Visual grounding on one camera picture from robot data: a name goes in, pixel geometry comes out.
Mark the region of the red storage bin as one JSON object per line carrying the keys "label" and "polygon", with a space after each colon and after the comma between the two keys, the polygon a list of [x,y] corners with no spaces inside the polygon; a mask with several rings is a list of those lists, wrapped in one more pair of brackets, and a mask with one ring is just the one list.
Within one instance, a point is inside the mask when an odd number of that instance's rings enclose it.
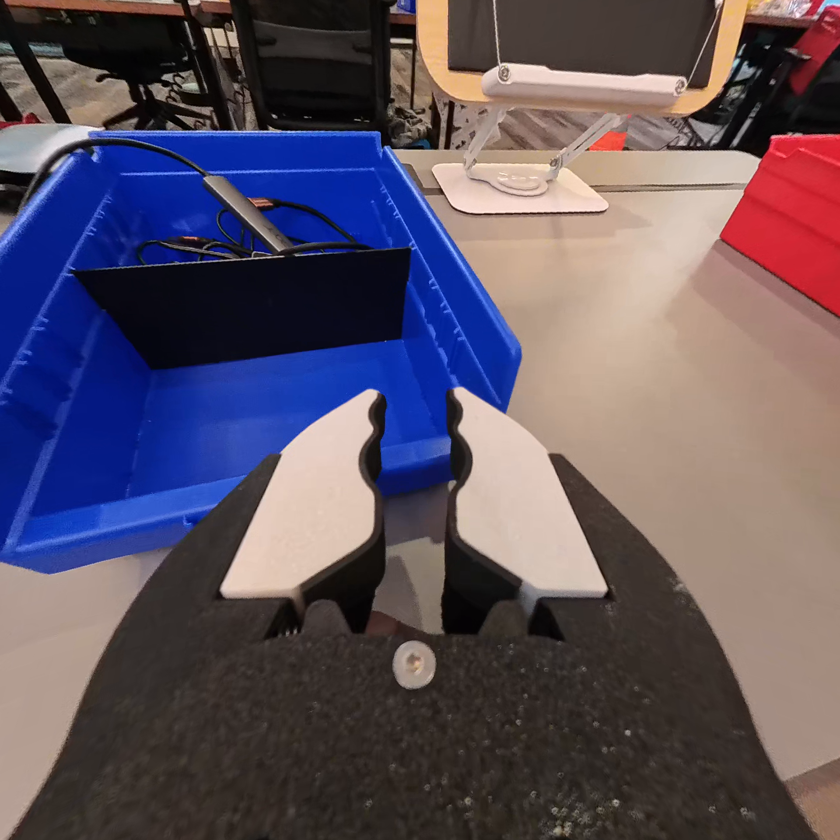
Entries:
{"label": "red storage bin", "polygon": [[774,136],[720,238],[838,316],[838,134]]}

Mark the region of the grey desk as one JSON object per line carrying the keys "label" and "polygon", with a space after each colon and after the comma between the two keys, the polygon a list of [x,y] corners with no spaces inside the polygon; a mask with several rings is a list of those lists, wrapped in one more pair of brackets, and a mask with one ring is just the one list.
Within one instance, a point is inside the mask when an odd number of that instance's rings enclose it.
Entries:
{"label": "grey desk", "polygon": [[719,240],[758,160],[591,152],[602,215],[470,216],[403,151],[519,339],[509,414],[669,562],[777,774],[838,838],[838,318]]}

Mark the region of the black bin divider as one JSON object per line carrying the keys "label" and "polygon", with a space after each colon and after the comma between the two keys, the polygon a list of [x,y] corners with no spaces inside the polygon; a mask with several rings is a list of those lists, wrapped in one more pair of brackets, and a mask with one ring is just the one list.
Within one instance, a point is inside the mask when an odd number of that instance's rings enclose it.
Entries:
{"label": "black bin divider", "polygon": [[399,340],[413,250],[74,269],[147,366]]}

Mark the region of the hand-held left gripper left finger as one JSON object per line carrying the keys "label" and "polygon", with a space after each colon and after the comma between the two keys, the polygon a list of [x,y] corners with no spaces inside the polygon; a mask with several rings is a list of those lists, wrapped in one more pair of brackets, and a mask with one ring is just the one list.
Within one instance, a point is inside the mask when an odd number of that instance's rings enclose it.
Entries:
{"label": "hand-held left gripper left finger", "polygon": [[220,586],[226,600],[286,598],[296,608],[329,593],[344,564],[382,536],[386,401],[368,389],[314,421],[281,450]]}

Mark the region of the grey USB hub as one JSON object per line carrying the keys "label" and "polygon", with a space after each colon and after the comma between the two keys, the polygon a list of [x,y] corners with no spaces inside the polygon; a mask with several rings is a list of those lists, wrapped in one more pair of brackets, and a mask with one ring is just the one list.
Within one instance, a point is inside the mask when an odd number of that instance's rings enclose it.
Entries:
{"label": "grey USB hub", "polygon": [[78,151],[92,151],[96,148],[107,146],[121,146],[140,151],[148,151],[159,154],[170,160],[187,167],[203,178],[203,186],[213,196],[223,209],[230,212],[257,240],[259,240],[273,256],[280,256],[286,252],[290,253],[292,243],[287,236],[270,223],[258,207],[242,194],[229,180],[221,175],[213,174],[204,170],[195,162],[187,159],[181,154],[168,150],[159,145],[128,138],[117,137],[88,137],[82,140],[74,140],[65,143],[58,149],[49,153],[42,161],[32,177],[26,192],[21,200],[19,208],[24,208],[29,200],[34,197],[39,188],[45,183],[55,166],[67,156]]}

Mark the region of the black office chair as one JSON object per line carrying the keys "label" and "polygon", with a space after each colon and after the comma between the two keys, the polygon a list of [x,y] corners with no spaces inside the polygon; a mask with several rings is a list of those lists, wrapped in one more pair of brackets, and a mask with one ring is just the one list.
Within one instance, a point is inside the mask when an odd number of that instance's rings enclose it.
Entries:
{"label": "black office chair", "polygon": [[388,1],[232,1],[260,130],[367,131],[390,143]]}
{"label": "black office chair", "polygon": [[82,15],[73,35],[57,37],[69,61],[98,70],[97,82],[126,84],[132,106],[103,121],[105,130],[133,122],[135,130],[196,130],[212,127],[208,112],[176,102],[169,92],[158,98],[153,86],[177,89],[194,70],[186,37],[176,22],[157,17]]}

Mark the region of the white folding stand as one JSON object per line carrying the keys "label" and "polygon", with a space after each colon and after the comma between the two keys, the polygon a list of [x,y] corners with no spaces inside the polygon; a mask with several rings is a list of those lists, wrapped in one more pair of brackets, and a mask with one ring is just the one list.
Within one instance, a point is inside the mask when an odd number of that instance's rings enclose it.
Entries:
{"label": "white folding stand", "polygon": [[493,119],[480,112],[468,126],[472,136],[462,164],[434,166],[434,178],[451,207],[470,215],[600,214],[607,209],[606,199],[570,171],[570,165],[636,115],[594,113],[593,124],[555,151],[548,163],[479,162],[507,115]]}

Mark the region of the blue storage bin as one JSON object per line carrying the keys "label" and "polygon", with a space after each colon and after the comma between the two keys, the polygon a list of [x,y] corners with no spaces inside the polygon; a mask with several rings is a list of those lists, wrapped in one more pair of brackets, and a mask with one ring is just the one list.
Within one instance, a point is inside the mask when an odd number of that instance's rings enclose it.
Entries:
{"label": "blue storage bin", "polygon": [[279,201],[331,254],[413,250],[402,337],[154,371],[73,270],[239,258],[203,178],[148,151],[66,157],[2,236],[2,561],[53,574],[177,543],[268,455],[362,391],[386,400],[385,495],[447,481],[445,394],[507,410],[522,349],[373,133],[128,133]]}

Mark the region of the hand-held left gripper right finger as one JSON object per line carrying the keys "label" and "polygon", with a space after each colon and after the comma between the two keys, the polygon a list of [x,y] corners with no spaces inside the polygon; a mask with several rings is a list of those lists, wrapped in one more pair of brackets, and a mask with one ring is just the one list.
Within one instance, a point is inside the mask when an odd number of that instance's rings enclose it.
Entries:
{"label": "hand-held left gripper right finger", "polygon": [[446,403],[450,589],[475,608],[605,598],[607,582],[546,447],[465,387]]}

